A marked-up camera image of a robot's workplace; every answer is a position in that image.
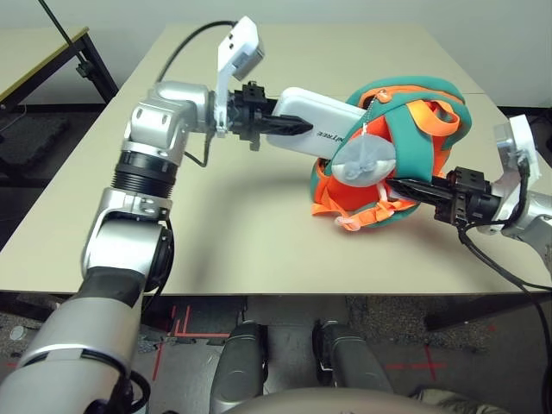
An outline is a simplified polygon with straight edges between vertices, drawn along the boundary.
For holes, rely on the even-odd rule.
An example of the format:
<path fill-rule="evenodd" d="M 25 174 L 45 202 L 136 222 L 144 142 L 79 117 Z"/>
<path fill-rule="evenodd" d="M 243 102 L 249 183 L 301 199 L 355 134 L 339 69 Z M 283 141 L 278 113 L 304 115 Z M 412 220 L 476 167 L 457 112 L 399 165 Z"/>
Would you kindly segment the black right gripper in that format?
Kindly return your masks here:
<path fill-rule="evenodd" d="M 484 173 L 457 167 L 444 178 L 430 182 L 417 179 L 388 179 L 387 184 L 402 198 L 435 206 L 435 219 L 453 225 L 491 222 L 501 197 L 492 195 Z"/>

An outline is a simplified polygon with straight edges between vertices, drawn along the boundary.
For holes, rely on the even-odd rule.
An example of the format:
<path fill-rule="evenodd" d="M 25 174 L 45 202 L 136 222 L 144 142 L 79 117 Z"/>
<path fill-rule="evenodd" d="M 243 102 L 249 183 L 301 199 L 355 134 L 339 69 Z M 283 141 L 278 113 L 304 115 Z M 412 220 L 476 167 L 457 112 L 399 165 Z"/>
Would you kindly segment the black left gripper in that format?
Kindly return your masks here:
<path fill-rule="evenodd" d="M 265 95 L 265 88 L 249 81 L 240 90 L 229 94 L 227 105 L 228 131 L 249 142 L 251 151 L 260 149 L 260 134 L 301 135 L 311 131 L 311 124 L 298 116 L 271 116 L 274 98 Z"/>

